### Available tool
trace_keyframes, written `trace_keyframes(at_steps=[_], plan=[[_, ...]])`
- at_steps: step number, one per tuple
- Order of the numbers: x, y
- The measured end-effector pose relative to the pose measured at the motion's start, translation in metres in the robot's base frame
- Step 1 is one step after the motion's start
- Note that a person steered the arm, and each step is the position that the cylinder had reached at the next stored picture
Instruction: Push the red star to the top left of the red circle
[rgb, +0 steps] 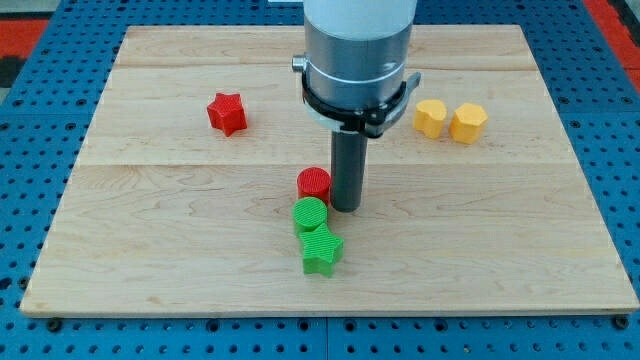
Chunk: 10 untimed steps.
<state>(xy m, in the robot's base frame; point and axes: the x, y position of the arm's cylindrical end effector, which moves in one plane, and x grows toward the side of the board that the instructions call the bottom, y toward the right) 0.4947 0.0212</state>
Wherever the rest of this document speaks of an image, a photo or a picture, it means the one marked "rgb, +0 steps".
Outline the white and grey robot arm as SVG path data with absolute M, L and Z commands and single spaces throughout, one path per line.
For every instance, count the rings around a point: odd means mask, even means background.
M 304 0 L 305 52 L 292 58 L 305 107 L 336 133 L 378 138 L 421 75 L 404 77 L 416 0 Z

